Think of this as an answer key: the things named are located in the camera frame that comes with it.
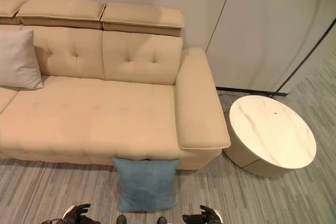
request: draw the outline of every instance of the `beige sofa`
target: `beige sofa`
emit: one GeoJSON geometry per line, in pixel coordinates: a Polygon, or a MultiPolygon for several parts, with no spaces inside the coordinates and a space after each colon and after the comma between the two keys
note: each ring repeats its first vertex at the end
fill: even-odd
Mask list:
{"type": "Polygon", "coordinates": [[[87,0],[1,0],[0,29],[34,30],[44,88],[0,87],[0,158],[112,165],[230,145],[201,49],[182,50],[174,9],[87,0]]]}

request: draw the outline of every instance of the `side table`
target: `side table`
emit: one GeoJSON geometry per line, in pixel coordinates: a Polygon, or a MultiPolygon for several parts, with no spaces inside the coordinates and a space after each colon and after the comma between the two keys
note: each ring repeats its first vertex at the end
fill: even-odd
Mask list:
{"type": "Polygon", "coordinates": [[[250,173],[277,176],[314,160],[316,142],[310,128],[276,100],[259,95],[239,98],[226,120],[232,144],[224,152],[250,173]]]}

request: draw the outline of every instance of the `white pillow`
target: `white pillow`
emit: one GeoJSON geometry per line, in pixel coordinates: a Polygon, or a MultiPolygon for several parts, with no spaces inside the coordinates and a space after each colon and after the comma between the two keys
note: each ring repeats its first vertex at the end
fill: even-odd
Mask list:
{"type": "Polygon", "coordinates": [[[34,31],[0,31],[0,86],[43,88],[34,31]]]}

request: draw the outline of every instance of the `gray carpet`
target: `gray carpet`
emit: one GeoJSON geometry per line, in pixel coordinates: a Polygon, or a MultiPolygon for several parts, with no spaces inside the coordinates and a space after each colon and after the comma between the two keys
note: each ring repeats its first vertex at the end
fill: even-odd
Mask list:
{"type": "MultiPolygon", "coordinates": [[[[220,92],[224,110],[241,93],[220,92]]],[[[129,224],[156,223],[159,216],[182,223],[182,214],[217,208],[224,223],[336,223],[336,56],[278,97],[311,127],[318,145],[314,162],[279,178],[261,178],[238,168],[225,155],[196,172],[178,171],[177,207],[129,214],[129,224]]],[[[114,167],[48,164],[17,160],[0,165],[0,223],[41,223],[70,205],[90,202],[88,216],[115,223],[118,174],[114,167]]]]}

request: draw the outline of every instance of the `shoe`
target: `shoe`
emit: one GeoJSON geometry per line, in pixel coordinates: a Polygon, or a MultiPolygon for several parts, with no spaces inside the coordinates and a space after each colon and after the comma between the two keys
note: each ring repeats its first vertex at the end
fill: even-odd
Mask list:
{"type": "Polygon", "coordinates": [[[117,224],[127,224],[125,215],[119,215],[117,218],[117,224]]]}
{"type": "Polygon", "coordinates": [[[158,221],[156,222],[156,224],[167,224],[168,222],[167,222],[167,219],[166,218],[164,218],[164,217],[160,217],[159,219],[158,219],[158,221]]]}

